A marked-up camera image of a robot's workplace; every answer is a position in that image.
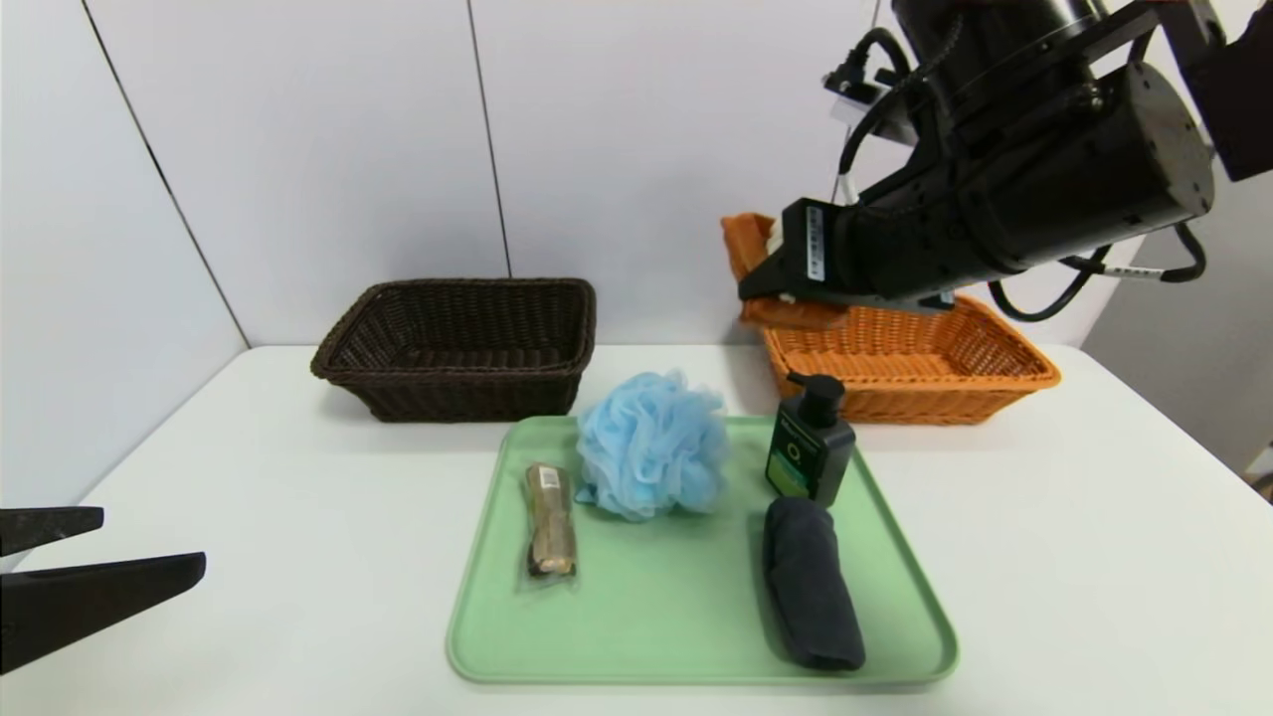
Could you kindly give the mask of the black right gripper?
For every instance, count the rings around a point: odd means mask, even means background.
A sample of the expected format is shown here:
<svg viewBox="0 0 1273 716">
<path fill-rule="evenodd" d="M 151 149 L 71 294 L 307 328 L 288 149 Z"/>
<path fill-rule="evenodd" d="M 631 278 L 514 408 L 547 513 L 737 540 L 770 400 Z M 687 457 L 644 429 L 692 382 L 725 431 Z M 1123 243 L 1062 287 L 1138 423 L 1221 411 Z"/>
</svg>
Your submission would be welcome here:
<svg viewBox="0 0 1273 716">
<path fill-rule="evenodd" d="M 738 298 L 937 308 L 959 285 L 959 197 L 946 173 L 896 173 L 853 204 L 802 197 L 782 246 L 738 280 Z"/>
</svg>

